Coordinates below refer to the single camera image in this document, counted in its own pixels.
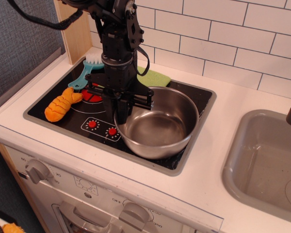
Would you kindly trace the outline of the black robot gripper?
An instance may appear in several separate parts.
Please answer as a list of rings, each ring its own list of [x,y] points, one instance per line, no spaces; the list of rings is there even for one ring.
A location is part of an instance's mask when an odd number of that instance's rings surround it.
[[[104,73],[85,76],[88,91],[101,96],[108,119],[113,119],[117,110],[118,124],[125,124],[133,106],[152,109],[154,91],[137,79],[137,66],[134,62],[112,66],[104,65]]]

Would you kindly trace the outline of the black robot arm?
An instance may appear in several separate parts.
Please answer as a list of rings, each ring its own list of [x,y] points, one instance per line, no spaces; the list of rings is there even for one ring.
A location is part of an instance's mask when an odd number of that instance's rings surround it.
[[[144,31],[137,20],[133,0],[66,0],[65,4],[89,13],[102,43],[104,73],[87,74],[88,91],[99,95],[108,117],[124,124],[134,106],[150,110],[154,92],[137,76],[137,53]]]

